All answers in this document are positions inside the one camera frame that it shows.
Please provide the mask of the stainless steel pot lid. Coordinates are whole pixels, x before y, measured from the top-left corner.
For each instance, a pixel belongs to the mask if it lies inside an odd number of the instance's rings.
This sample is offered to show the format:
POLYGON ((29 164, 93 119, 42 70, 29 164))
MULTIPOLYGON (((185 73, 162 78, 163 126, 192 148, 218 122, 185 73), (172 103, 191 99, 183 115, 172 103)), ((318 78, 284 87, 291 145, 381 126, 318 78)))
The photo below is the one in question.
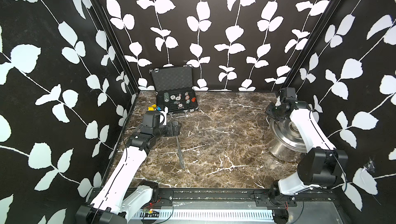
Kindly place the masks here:
POLYGON ((276 121, 269 119, 273 139, 268 145, 270 151, 286 149, 293 152, 307 153, 306 145, 297 126, 290 120, 276 121))

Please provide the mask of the long steel ladle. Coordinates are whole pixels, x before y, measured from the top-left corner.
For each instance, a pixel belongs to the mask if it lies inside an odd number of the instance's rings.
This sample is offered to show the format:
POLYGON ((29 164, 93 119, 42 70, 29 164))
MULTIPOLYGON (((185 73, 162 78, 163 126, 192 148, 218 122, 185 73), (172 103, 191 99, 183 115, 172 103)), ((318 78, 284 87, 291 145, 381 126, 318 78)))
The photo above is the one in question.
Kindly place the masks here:
POLYGON ((181 151, 178 136, 176 136, 176 143, 177 143, 178 158, 179 158, 179 163, 180 163, 181 169, 185 169, 185 161, 184 161, 183 153, 181 151))

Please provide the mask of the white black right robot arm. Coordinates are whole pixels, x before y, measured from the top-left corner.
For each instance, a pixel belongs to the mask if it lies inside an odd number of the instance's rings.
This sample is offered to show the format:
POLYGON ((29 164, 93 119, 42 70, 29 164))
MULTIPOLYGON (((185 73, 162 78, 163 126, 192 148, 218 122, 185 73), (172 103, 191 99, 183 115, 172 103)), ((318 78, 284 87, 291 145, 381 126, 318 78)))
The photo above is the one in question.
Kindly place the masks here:
POLYGON ((346 152, 338 150, 325 136, 312 108, 307 102, 298 100, 295 88, 281 88, 277 102, 267 106, 266 114, 274 135, 269 144, 270 153, 286 162, 301 157, 296 172, 272 184, 271 198, 295 196, 347 180, 346 152))

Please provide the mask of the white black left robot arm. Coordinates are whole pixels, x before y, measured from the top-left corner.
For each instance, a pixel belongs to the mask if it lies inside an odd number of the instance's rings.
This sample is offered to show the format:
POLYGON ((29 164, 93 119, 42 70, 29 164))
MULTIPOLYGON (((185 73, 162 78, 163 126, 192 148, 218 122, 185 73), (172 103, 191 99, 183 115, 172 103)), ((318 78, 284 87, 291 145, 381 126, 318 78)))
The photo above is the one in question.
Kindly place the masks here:
POLYGON ((178 122, 168 122, 167 114, 167 109, 145 113, 107 183, 90 203, 78 209, 77 224, 126 224, 143 206, 159 200, 158 184, 150 181, 143 181, 129 196, 126 193, 157 139, 179 135, 178 122))

